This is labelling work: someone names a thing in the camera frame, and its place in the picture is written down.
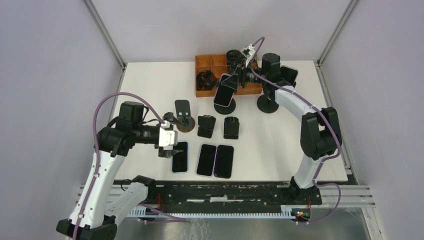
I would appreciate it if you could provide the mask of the blue-case smartphone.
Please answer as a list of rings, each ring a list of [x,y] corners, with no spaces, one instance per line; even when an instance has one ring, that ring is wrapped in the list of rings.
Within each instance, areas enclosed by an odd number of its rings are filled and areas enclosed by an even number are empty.
[[[174,174],[186,173],[189,170],[189,144],[186,141],[179,142],[173,147],[177,151],[172,156],[171,172]]]

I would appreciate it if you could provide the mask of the purple-case smartphone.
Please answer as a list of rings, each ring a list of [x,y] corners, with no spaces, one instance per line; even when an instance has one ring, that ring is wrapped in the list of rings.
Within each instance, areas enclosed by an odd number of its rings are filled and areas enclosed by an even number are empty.
[[[215,167],[217,146],[212,144],[202,144],[195,173],[202,177],[212,177]]]

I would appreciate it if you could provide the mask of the wooden-base grey phone stand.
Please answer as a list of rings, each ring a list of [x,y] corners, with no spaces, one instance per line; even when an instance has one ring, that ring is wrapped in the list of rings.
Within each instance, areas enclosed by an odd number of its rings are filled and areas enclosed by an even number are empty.
[[[177,129],[182,133],[191,132],[196,122],[191,116],[190,102],[186,99],[177,99],[174,101],[174,106],[178,120]]]

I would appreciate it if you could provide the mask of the white-case smartphone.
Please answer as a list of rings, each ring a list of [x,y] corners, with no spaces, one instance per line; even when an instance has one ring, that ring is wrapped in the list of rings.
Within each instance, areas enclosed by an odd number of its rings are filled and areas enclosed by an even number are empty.
[[[233,100],[235,90],[223,85],[224,80],[226,80],[228,77],[230,77],[230,75],[227,73],[223,73],[220,77],[213,99],[213,103],[217,106],[229,107]]]

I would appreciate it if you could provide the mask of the black pole phone stand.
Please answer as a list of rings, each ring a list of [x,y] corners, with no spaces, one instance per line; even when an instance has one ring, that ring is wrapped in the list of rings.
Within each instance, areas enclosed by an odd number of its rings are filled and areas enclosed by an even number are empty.
[[[257,108],[266,114],[272,114],[279,108],[279,104],[275,101],[275,90],[264,90],[256,101]]]

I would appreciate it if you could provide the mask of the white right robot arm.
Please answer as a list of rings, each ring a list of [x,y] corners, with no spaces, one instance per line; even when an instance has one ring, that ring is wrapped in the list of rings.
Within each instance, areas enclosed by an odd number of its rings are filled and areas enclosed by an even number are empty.
[[[298,70],[282,65],[275,53],[262,56],[261,66],[254,67],[250,53],[230,50],[226,53],[227,72],[221,75],[213,100],[217,112],[235,109],[234,94],[247,84],[260,84],[262,95],[256,105],[264,113],[284,107],[300,121],[300,145],[303,157],[290,180],[289,199],[302,204],[317,190],[317,177],[325,161],[341,153],[342,136],[338,113],[333,107],[318,107],[295,90]]]

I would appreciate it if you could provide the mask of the black round-base phone stand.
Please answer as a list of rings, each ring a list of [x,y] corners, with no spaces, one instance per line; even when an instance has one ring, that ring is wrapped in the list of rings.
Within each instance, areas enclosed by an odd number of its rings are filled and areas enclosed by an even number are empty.
[[[214,110],[221,114],[221,115],[229,115],[231,113],[233,113],[236,109],[236,101],[234,99],[231,100],[229,106],[225,107],[225,106],[221,106],[221,105],[217,105],[214,104],[213,105]]]

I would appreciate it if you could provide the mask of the black-case smartphone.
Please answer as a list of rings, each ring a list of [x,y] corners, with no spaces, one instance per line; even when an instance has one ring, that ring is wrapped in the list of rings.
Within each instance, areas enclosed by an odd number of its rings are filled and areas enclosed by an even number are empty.
[[[232,176],[234,147],[219,145],[215,156],[213,174],[217,178],[230,179]]]

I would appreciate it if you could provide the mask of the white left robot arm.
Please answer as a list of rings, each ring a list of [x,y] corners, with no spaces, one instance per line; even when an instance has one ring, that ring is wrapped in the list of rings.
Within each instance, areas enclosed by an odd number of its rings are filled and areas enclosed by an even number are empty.
[[[118,226],[137,204],[156,200],[154,179],[138,175],[118,199],[107,204],[118,170],[136,144],[153,145],[160,158],[177,153],[165,148],[177,144],[178,133],[173,126],[180,121],[167,112],[163,123],[148,125],[144,120],[147,109],[143,103],[125,101],[118,116],[96,134],[98,149],[89,177],[71,215],[57,223],[58,233],[73,240],[113,240]]]

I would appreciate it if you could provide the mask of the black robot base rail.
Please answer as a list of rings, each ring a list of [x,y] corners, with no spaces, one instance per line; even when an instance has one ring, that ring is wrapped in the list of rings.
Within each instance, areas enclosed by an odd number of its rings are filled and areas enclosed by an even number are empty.
[[[150,180],[143,204],[167,214],[271,214],[282,207],[321,205],[320,190],[288,181]]]

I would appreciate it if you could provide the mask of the white-case smartphone stand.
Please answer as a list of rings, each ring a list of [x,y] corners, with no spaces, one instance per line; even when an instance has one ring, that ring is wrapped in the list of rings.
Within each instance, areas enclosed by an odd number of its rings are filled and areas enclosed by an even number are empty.
[[[297,69],[282,65],[280,67],[280,73],[281,77],[284,80],[284,83],[287,86],[293,86],[294,88],[296,87],[296,79],[299,74],[299,71]]]

